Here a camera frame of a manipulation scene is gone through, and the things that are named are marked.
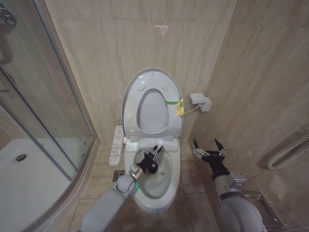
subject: shower enclosure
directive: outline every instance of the shower enclosure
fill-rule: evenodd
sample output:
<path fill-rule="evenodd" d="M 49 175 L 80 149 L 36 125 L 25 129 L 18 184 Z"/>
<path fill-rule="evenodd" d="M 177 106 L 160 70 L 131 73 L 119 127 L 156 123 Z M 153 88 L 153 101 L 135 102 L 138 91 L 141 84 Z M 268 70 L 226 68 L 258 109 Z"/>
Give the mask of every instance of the shower enclosure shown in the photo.
<path fill-rule="evenodd" d="M 42 218 L 96 139 L 42 7 L 0 0 L 0 231 Z"/>

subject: floor drain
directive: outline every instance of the floor drain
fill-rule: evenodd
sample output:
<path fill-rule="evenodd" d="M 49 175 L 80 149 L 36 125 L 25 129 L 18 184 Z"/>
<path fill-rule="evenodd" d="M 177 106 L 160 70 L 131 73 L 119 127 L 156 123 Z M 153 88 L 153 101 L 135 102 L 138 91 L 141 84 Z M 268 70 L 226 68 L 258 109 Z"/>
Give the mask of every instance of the floor drain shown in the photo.
<path fill-rule="evenodd" d="M 121 177 L 124 174 L 125 174 L 124 170 L 114 171 L 114 177 L 112 178 L 112 181 L 116 182 L 119 179 L 119 177 Z"/>
<path fill-rule="evenodd" d="M 16 157 L 16 161 L 20 162 L 20 161 L 24 160 L 25 158 L 26 158 L 26 154 L 21 154 L 21 155 Z"/>

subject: bidet control panel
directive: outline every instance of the bidet control panel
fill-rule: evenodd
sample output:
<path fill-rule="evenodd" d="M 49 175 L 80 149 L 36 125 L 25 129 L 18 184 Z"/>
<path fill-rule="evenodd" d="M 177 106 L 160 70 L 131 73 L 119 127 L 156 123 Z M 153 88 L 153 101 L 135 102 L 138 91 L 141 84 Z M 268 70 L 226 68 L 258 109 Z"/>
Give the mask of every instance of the bidet control panel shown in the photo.
<path fill-rule="evenodd" d="M 110 156 L 110 166 L 116 166 L 120 162 L 121 154 L 122 154 L 122 145 L 123 145 L 123 136 L 124 132 L 122 129 L 122 125 L 118 125 L 115 128 L 114 139 L 112 142 L 112 150 Z"/>

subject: floor tile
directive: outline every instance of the floor tile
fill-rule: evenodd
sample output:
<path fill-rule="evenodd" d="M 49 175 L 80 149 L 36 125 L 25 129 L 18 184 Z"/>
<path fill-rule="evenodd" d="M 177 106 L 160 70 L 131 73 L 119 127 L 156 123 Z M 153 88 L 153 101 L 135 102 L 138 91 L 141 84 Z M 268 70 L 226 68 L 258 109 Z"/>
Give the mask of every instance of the floor tile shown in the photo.
<path fill-rule="evenodd" d="M 114 167 L 109 164 L 95 164 L 81 199 L 100 198 L 107 189 L 115 184 L 112 181 L 114 171 L 124 169 L 123 163 Z"/>
<path fill-rule="evenodd" d="M 219 232 L 205 193 L 186 194 L 194 232 Z"/>
<path fill-rule="evenodd" d="M 193 232 L 185 195 L 177 195 L 174 203 L 161 214 L 148 214 L 130 198 L 112 226 L 112 232 Z"/>
<path fill-rule="evenodd" d="M 97 199 L 80 199 L 69 232 L 77 232 L 87 211 Z"/>
<path fill-rule="evenodd" d="M 184 194 L 184 190 L 183 190 L 183 183 L 182 180 L 179 180 L 179 184 L 178 184 L 178 191 L 177 191 L 177 195 L 179 194 Z"/>
<path fill-rule="evenodd" d="M 193 161 L 193 156 L 188 141 L 180 141 L 180 159 L 181 161 Z"/>
<path fill-rule="evenodd" d="M 205 189 L 194 161 L 181 162 L 181 179 L 185 193 L 205 193 Z"/>
<path fill-rule="evenodd" d="M 62 221 L 55 228 L 53 228 L 51 232 L 68 232 L 69 231 L 77 204 L 78 202 L 74 204 L 74 206 L 69 210 L 69 212 L 65 215 Z"/>

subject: shower door frame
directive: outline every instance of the shower door frame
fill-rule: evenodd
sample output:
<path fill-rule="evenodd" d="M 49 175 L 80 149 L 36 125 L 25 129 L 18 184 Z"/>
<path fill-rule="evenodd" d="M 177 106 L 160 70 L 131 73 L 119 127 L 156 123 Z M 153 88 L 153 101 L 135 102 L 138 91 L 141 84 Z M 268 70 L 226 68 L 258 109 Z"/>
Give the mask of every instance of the shower door frame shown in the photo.
<path fill-rule="evenodd" d="M 48 13 L 46 5 L 43 0 L 32 0 L 34 6 L 37 9 L 38 17 L 41 18 L 41 21 L 45 27 L 45 31 L 49 40 L 52 44 L 52 47 L 56 53 L 56 56 L 59 60 L 59 64 L 64 72 L 64 75 L 72 89 L 74 97 L 78 103 L 78 106 L 83 114 L 84 120 L 92 134 L 92 138 L 87 147 L 86 153 L 81 161 L 76 176 L 73 178 L 72 182 L 68 186 L 68 188 L 64 191 L 64 193 L 60 196 L 60 198 L 52 205 L 40 218 L 38 218 L 35 222 L 29 225 L 27 228 L 23 230 L 23 232 L 31 232 L 31 231 L 45 231 L 50 229 L 51 225 L 54 225 L 59 218 L 61 218 L 61 214 L 64 214 L 63 211 L 67 211 L 67 208 L 74 204 L 74 200 L 77 198 L 78 194 L 81 194 L 81 190 L 87 183 L 87 180 L 90 177 L 90 173 L 92 170 L 92 166 L 94 165 L 95 158 L 97 155 L 99 140 L 95 128 L 90 120 L 89 113 L 86 109 L 86 105 L 81 96 L 81 93 L 78 89 L 77 83 L 75 81 L 74 75 L 70 68 L 67 57 L 64 53 L 60 40 L 58 38 L 57 32 L 52 23 L 51 17 Z"/>

